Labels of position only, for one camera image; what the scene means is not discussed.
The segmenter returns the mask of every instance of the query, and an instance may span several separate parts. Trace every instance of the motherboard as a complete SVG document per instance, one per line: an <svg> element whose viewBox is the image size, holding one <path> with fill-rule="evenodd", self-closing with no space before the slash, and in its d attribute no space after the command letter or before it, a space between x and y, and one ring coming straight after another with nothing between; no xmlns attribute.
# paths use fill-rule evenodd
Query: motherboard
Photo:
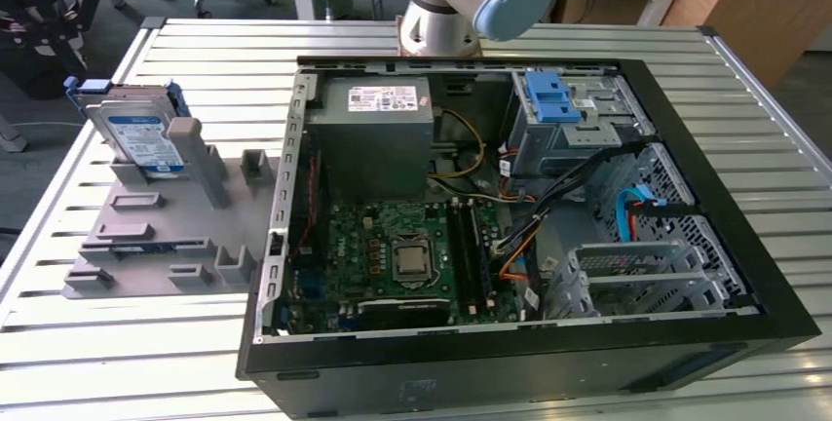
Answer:
<svg viewBox="0 0 832 421"><path fill-rule="evenodd" d="M492 283L486 260L497 237L486 201L333 204L325 266L297 272L294 330L516 321L513 291Z"/></svg>

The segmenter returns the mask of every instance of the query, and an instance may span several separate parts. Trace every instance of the ram slot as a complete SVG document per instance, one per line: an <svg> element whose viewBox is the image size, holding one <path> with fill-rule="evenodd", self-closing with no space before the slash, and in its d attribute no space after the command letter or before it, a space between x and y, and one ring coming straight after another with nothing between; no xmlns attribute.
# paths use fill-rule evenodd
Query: ram slot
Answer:
<svg viewBox="0 0 832 421"><path fill-rule="evenodd" d="M445 212L458 309L462 314L476 315L477 310L485 307L486 295L482 288L476 224L472 221L473 211L468 205L450 203Z"/></svg>
<svg viewBox="0 0 832 421"><path fill-rule="evenodd" d="M468 204L470 208L468 209L468 214L470 216L470 231L473 235L473 246L474 257L477 261L477 270L480 276L480 282L482 283L482 299L485 301L485 306L492 308L494 306L494 301L490 299L494 288L492 286L492 273L489 271L489 256L488 251L485 250L485 245L482 244L482 234L480 233L480 222L477 221L477 208L473 205L473 202Z"/></svg>

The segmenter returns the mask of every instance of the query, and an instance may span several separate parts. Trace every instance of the metal rail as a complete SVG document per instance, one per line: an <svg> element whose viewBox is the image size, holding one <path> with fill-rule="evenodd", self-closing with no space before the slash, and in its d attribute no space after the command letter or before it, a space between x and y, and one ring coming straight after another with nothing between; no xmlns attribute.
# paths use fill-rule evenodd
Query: metal rail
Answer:
<svg viewBox="0 0 832 421"><path fill-rule="evenodd" d="M824 335L674 393L425 413L470 419L828 419L832 191L828 161L718 40L690 28L544 25L486 55L642 59ZM386 22L170 19L118 74L174 78L225 156L281 150L294 58L393 55ZM86 125L0 268L0 418L274 420L234 379L244 294L68 301L58 290L114 177Z"/></svg>

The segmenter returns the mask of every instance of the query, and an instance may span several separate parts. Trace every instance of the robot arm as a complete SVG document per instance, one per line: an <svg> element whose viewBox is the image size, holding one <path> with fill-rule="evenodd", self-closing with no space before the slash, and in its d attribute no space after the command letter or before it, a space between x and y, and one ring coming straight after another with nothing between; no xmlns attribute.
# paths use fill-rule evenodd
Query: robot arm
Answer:
<svg viewBox="0 0 832 421"><path fill-rule="evenodd" d="M100 0L0 0L0 44L30 46L45 56L56 56L72 74L85 67L76 49L80 33L89 29Z"/></svg>
<svg viewBox="0 0 832 421"><path fill-rule="evenodd" d="M470 56L477 36L516 38L537 22L549 0L410 0L398 42L412 56Z"/></svg>

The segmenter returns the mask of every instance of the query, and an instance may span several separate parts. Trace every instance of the open computer tower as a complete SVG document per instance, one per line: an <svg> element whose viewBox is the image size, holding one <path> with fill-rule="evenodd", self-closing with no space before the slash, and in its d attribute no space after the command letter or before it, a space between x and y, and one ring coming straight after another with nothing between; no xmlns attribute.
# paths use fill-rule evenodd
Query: open computer tower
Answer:
<svg viewBox="0 0 832 421"><path fill-rule="evenodd" d="M298 68L237 365L288 416L673 390L818 333L642 62Z"/></svg>

